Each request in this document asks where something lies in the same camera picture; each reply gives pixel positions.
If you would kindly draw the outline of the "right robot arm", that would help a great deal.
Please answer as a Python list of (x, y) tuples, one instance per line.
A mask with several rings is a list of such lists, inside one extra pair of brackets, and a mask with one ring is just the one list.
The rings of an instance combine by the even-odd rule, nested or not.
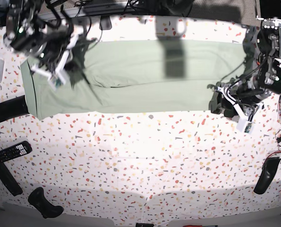
[(81, 38), (62, 0), (11, 0), (4, 44), (13, 52), (34, 57), (30, 71), (46, 77), (53, 89), (85, 80), (74, 61), (73, 49)]

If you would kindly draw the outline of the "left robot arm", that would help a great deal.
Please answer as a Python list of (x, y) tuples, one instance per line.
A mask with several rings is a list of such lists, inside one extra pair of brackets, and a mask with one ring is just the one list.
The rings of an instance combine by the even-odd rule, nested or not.
[(249, 51), (244, 73), (209, 85), (213, 91), (209, 111), (239, 117), (237, 129), (244, 133), (252, 132), (263, 101), (281, 95), (281, 0), (255, 1), (255, 16), (260, 26), (250, 31), (249, 46), (244, 47)]

